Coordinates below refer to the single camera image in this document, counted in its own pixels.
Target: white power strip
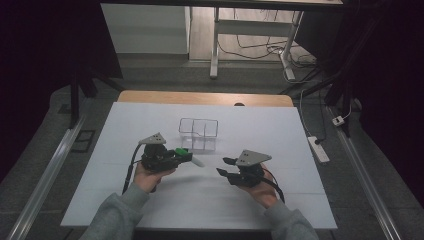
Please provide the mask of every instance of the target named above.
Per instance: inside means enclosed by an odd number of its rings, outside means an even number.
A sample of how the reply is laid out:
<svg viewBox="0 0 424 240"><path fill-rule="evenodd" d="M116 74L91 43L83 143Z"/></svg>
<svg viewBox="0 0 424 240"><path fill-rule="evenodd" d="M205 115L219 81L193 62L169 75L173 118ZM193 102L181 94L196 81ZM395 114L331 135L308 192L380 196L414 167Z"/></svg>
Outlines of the white power strip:
<svg viewBox="0 0 424 240"><path fill-rule="evenodd" d="M321 144L316 144L316 137L308 137L309 145L311 145L312 150L314 150L315 156L318 158L320 163L327 163L330 161Z"/></svg>

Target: human hand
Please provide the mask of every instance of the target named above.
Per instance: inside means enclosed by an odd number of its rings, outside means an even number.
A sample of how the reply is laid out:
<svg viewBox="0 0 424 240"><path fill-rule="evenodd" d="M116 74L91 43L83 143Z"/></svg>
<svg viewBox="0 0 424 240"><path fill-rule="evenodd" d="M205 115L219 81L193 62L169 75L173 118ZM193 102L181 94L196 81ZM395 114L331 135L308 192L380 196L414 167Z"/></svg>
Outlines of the human hand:
<svg viewBox="0 0 424 240"><path fill-rule="evenodd" d="M163 176L169 175L173 172L175 172L175 169L152 173L144 169L143 165L138 162L134 174L134 183L146 193L150 193L153 188L161 182Z"/></svg>
<svg viewBox="0 0 424 240"><path fill-rule="evenodd" d="M267 169L263 163L261 163L261 166L263 169ZM266 170L264 170L264 172L264 178L272 181L271 174ZM275 189L269 184L264 183L262 181L258 185L251 188L244 186L237 187L249 193L253 197L253 199L255 199L258 203L260 203L267 209L278 201L277 195L275 194Z"/></svg>

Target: gray sleeve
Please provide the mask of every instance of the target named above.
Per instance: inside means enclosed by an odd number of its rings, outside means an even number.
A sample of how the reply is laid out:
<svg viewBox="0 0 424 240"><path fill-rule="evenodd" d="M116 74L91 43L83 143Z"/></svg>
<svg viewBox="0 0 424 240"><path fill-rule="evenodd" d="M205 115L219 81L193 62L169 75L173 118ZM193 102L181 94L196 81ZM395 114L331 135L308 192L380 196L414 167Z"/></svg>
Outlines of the gray sleeve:
<svg viewBox="0 0 424 240"><path fill-rule="evenodd" d="M143 217L141 208L148 199L149 195L135 184L122 196L110 195L80 239L132 239L134 228Z"/></svg>
<svg viewBox="0 0 424 240"><path fill-rule="evenodd" d="M278 201L265 211L270 220L273 240L318 239L315 230L299 210L290 211Z"/></svg>

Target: clear plastic container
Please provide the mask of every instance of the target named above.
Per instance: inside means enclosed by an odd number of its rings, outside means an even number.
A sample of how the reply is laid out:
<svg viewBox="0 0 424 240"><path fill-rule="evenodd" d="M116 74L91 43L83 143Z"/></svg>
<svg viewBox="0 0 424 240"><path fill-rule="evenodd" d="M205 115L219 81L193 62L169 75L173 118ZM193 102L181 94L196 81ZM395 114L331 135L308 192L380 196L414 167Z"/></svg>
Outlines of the clear plastic container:
<svg viewBox="0 0 424 240"><path fill-rule="evenodd" d="M181 118L178 131L182 148L215 151L218 136L217 120Z"/></svg>

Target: person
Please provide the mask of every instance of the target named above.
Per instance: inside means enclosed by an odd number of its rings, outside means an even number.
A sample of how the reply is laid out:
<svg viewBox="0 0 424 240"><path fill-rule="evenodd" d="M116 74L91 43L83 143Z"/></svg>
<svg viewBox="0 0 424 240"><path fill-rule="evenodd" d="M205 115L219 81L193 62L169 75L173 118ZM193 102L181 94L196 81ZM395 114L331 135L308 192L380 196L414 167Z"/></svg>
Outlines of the person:
<svg viewBox="0 0 424 240"><path fill-rule="evenodd" d="M80 239L132 239L134 229L143 217L141 209L149 200L149 194L162 177L172 174L169 170L151 173L137 164L134 181L128 190L118 196L110 195L99 207L90 226ZM268 171L265 178L272 181ZM291 211L278 200L275 190L270 185L261 182L258 185L240 189L250 194L265 210L265 216L271 223L271 235L274 240L318 239L315 230L299 210Z"/></svg>

